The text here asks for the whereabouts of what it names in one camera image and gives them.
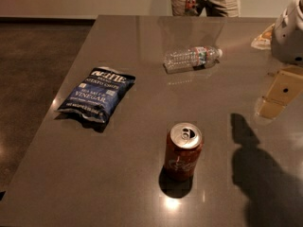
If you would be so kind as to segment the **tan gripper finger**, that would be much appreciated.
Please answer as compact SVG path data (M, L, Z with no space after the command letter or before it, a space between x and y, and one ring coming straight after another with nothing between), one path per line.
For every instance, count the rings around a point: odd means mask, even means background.
M270 50L274 27L275 25L268 26L261 34L259 34L253 40L253 42L251 42L251 46L258 50Z
M280 69L267 93L260 99L257 115L266 119L277 118L303 92L303 68L290 65Z

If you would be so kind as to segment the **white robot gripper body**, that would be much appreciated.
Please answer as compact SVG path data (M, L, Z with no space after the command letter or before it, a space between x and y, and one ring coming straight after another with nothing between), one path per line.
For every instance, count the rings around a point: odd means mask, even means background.
M276 19L272 55L283 63L303 65L303 0L292 0Z

